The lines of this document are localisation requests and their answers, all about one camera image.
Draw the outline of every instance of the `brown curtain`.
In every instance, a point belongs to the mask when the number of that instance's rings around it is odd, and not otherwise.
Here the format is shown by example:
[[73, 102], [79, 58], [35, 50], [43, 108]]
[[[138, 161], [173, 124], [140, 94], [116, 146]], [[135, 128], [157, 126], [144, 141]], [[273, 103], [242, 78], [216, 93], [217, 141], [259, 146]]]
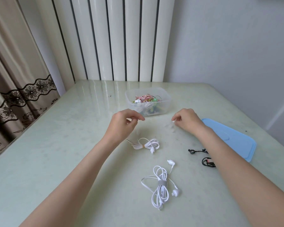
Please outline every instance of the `brown curtain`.
[[0, 152], [58, 98], [17, 0], [0, 0]]

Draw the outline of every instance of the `forearm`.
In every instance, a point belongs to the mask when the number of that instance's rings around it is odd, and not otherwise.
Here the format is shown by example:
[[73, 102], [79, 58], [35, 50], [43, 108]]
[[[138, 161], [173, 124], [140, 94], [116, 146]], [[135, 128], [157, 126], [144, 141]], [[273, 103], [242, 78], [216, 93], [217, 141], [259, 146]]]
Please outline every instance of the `forearm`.
[[103, 163], [117, 145], [102, 139], [20, 227], [71, 226]]
[[284, 192], [246, 162], [209, 127], [196, 137], [212, 157], [231, 194], [253, 226], [284, 226]]

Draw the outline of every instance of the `curtain fold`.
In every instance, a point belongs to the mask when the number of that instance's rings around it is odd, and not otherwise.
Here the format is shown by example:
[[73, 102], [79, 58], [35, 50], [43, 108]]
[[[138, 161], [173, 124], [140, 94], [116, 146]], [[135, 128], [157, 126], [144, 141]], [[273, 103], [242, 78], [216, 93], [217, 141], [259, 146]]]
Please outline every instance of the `curtain fold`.
[[0, 152], [58, 98], [17, 0], [0, 0]]

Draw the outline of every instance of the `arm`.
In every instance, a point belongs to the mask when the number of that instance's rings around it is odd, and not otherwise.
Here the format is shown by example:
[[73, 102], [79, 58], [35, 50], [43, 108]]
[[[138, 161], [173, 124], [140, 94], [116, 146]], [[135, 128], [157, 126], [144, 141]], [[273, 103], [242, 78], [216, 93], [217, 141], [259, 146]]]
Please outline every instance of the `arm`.
[[139, 119], [145, 120], [129, 109], [114, 114], [104, 137], [20, 227], [71, 226], [103, 163], [133, 131]]
[[284, 226], [284, 192], [233, 151], [199, 119], [182, 109], [172, 121], [195, 135], [210, 154], [232, 196], [253, 226]]

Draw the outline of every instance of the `blue plastic lid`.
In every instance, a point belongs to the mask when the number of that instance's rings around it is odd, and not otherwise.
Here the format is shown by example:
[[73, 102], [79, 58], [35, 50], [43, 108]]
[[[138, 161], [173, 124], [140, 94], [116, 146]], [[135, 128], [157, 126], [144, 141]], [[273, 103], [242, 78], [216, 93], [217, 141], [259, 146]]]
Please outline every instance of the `blue plastic lid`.
[[202, 119], [202, 121], [242, 158], [248, 162], [251, 161], [257, 146], [251, 137], [212, 119]]

